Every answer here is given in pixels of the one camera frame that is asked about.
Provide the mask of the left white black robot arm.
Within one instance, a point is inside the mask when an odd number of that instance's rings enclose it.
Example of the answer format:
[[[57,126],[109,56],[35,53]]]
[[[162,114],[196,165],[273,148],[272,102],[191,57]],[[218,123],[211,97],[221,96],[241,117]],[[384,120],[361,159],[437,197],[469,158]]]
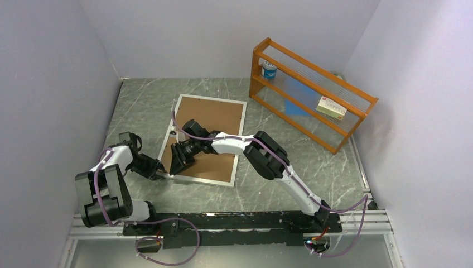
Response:
[[[145,234],[154,234],[159,218],[150,202],[132,199],[125,175],[136,173],[149,180],[161,178],[166,169],[140,151],[142,139],[131,132],[119,134],[119,142],[104,149],[98,164],[75,176],[79,212],[86,227],[132,222]]]

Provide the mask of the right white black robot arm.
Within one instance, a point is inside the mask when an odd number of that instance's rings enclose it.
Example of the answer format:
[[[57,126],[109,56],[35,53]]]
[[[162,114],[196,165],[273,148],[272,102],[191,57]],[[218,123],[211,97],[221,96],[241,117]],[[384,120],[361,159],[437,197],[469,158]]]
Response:
[[[327,226],[330,214],[327,204],[302,181],[291,166],[286,150],[266,132],[258,131],[249,136],[209,132],[193,119],[180,130],[188,138],[171,145],[168,171],[171,176],[192,167],[195,155],[201,152],[244,156],[261,177],[278,183],[296,201],[307,217],[309,229],[319,232]]]

